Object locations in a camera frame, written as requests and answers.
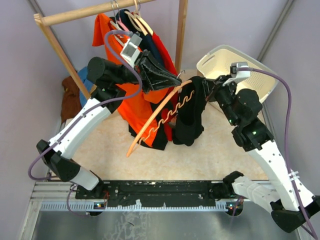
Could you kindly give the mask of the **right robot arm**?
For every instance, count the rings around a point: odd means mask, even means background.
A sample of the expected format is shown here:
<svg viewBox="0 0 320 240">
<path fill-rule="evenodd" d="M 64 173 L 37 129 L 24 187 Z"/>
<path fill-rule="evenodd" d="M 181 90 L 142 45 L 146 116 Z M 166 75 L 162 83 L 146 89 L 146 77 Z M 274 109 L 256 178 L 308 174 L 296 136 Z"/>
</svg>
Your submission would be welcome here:
<svg viewBox="0 0 320 240">
<path fill-rule="evenodd" d="M 208 102 L 216 102 L 230 125 L 237 146 L 262 168 L 274 189 L 258 184 L 239 171 L 223 179 L 223 192 L 229 198 L 242 196 L 270 213 L 273 221 L 291 233 L 320 211 L 320 197 L 311 193 L 280 153 L 274 136 L 258 118 L 263 106 L 255 90 L 237 91 L 235 82 L 227 83 L 230 75 L 203 80 Z"/>
</svg>

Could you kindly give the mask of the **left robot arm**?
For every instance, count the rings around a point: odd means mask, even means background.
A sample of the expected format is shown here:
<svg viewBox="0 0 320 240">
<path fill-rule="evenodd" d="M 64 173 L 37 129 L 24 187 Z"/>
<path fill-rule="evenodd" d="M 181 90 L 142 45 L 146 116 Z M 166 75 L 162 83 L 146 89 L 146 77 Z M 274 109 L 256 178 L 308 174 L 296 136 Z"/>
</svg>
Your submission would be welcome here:
<svg viewBox="0 0 320 240">
<path fill-rule="evenodd" d="M 67 128 L 49 141 L 40 140 L 36 161 L 42 160 L 58 178 L 86 189 L 91 197 L 103 195 L 102 180 L 72 158 L 85 138 L 122 104 L 139 94 L 160 92 L 181 84 L 181 79 L 165 69 L 147 50 L 135 50 L 127 59 L 112 50 L 119 63 L 94 57 L 87 65 L 87 79 L 96 85 L 95 91 Z"/>
</svg>

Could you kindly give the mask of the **beige wooden hanger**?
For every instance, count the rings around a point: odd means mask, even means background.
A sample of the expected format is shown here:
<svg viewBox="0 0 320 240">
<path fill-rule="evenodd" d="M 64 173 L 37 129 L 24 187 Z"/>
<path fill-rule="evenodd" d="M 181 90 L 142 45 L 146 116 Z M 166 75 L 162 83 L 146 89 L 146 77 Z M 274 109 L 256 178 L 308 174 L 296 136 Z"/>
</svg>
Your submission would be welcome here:
<svg viewBox="0 0 320 240">
<path fill-rule="evenodd" d="M 129 12 L 125 10 L 124 13 L 128 16 L 133 27 L 141 32 L 144 36 L 150 35 L 151 37 L 154 34 L 152 28 L 148 25 L 148 23 L 141 17 L 140 8 L 141 2 L 139 0 L 134 0 L 135 10 L 133 12 Z"/>
</svg>

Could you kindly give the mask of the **red t shirt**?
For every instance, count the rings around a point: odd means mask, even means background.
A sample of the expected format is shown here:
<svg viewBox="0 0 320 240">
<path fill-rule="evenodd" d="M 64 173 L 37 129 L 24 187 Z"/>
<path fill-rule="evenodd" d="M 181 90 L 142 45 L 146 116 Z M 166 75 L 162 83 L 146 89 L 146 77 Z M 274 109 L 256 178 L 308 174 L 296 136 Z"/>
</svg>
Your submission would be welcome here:
<svg viewBox="0 0 320 240">
<path fill-rule="evenodd" d="M 159 51 L 160 53 L 160 56 L 162 57 L 162 60 L 164 62 L 164 67 L 169 71 L 171 72 L 173 75 L 178 75 L 177 74 L 177 70 L 175 68 L 175 65 L 171 59 L 171 56 L 169 54 L 169 52 L 167 51 L 166 47 L 164 46 L 164 44 L 162 43 L 160 37 L 158 35 L 156 35 L 156 33 L 154 32 L 153 35 L 152 35 L 152 40 L 155 44 L 155 46 L 157 47 L 157 50 Z M 170 99 L 170 101 L 167 103 L 167 107 L 164 107 L 161 111 L 161 118 L 162 119 L 166 119 L 167 118 L 167 115 L 168 115 L 168 112 L 170 110 L 175 110 L 175 107 L 178 103 L 178 93 L 176 92 L 174 94 L 174 96 Z M 164 127 L 164 132 L 165 132 L 165 135 L 167 137 L 167 140 L 168 141 L 172 141 L 173 140 L 173 129 L 170 127 L 169 125 L 169 122 L 175 118 L 174 115 L 171 115 L 168 120 L 162 124 L 162 126 Z"/>
</svg>

